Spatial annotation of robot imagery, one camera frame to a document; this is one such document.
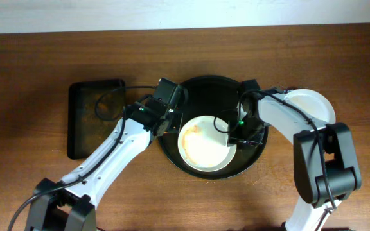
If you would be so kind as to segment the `cream plate top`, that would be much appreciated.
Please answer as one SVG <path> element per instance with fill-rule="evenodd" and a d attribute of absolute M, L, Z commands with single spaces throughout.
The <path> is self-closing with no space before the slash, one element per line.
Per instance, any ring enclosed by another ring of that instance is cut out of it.
<path fill-rule="evenodd" d="M 180 130 L 177 147 L 186 166 L 205 173 L 231 163 L 237 145 L 228 146 L 229 125 L 220 118 L 202 115 L 189 120 Z"/>

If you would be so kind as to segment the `grey plate bottom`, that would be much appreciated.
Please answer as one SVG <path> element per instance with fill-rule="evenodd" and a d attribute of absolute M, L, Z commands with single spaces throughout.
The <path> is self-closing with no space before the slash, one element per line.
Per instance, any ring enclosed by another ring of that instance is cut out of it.
<path fill-rule="evenodd" d="M 321 121 L 336 123 L 336 115 L 331 103 L 320 93 L 309 89 L 297 89 L 286 93 L 289 100 L 298 108 Z"/>

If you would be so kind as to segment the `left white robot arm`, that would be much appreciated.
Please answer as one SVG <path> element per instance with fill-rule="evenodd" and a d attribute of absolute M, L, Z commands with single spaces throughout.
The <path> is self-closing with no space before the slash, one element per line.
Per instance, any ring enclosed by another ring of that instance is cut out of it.
<path fill-rule="evenodd" d="M 108 188 L 126 166 L 156 137 L 176 132 L 182 112 L 150 99 L 123 109 L 106 140 L 76 169 L 57 183 L 45 178 L 33 196 L 26 230 L 97 230 L 96 209 Z"/>

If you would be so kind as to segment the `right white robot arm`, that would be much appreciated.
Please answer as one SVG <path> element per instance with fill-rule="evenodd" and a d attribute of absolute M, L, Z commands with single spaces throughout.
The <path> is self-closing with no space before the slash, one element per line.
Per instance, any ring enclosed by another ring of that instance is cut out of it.
<path fill-rule="evenodd" d="M 228 144 L 259 146 L 266 126 L 293 145 L 294 182 L 299 199 L 283 230 L 321 230 L 328 217 L 362 186 L 349 127 L 335 120 L 330 102 L 306 89 L 261 89 L 256 80 L 241 82 L 237 120 Z"/>

